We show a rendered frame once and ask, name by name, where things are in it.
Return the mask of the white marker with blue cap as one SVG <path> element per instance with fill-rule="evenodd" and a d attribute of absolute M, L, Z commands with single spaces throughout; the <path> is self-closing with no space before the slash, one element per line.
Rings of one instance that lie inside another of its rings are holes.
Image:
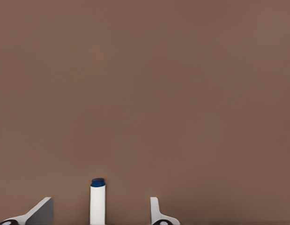
<path fill-rule="evenodd" d="M 90 185 L 90 225 L 105 225 L 106 183 L 104 178 L 94 178 Z"/>

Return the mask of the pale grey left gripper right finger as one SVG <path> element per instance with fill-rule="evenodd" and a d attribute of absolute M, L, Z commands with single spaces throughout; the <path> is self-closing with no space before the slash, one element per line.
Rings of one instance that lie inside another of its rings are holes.
<path fill-rule="evenodd" d="M 180 222 L 176 218 L 160 212 L 157 197 L 150 197 L 150 223 L 151 225 L 180 225 Z"/>

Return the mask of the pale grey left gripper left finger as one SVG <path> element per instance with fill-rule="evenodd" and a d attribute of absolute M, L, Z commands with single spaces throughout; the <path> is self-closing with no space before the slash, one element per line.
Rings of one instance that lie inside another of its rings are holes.
<path fill-rule="evenodd" d="M 7 218 L 0 225 L 52 225 L 54 218 L 54 201 L 45 197 L 26 214 Z"/>

